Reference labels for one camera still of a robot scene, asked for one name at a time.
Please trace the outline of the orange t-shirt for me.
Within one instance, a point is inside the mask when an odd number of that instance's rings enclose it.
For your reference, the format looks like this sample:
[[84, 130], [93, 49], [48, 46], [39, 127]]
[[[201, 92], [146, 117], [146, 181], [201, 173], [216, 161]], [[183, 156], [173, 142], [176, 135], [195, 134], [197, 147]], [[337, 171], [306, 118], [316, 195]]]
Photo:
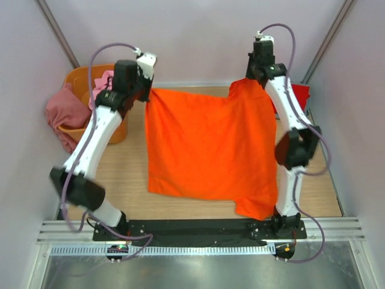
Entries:
[[258, 82], [237, 80], [225, 98], [153, 89], [145, 130], [151, 193], [231, 200], [257, 220], [273, 214], [276, 118]]

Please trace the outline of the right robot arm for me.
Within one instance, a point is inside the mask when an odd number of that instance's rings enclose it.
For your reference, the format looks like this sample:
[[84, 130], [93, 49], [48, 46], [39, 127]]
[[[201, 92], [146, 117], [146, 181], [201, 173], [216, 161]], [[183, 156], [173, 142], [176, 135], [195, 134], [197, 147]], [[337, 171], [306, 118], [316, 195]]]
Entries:
[[246, 77], [256, 80], [272, 100], [284, 134], [274, 156], [279, 166], [279, 195], [271, 218], [275, 238], [307, 237], [298, 199], [303, 176], [313, 158], [321, 130], [304, 115], [292, 89], [284, 64], [276, 63], [274, 39], [259, 34], [249, 53]]

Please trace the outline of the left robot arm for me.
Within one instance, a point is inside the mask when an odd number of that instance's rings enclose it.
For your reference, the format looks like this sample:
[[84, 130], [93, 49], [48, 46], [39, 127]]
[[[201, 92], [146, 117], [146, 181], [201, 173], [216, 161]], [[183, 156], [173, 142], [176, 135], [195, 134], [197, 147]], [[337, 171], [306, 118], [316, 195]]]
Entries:
[[128, 233], [126, 215], [111, 205], [94, 177], [110, 138], [134, 102], [148, 101], [155, 63], [156, 56], [148, 53], [136, 60], [115, 63], [113, 76], [93, 99], [91, 119], [76, 149], [62, 167], [53, 167], [49, 175], [61, 198], [63, 217], [67, 217], [67, 204], [81, 207], [115, 241]]

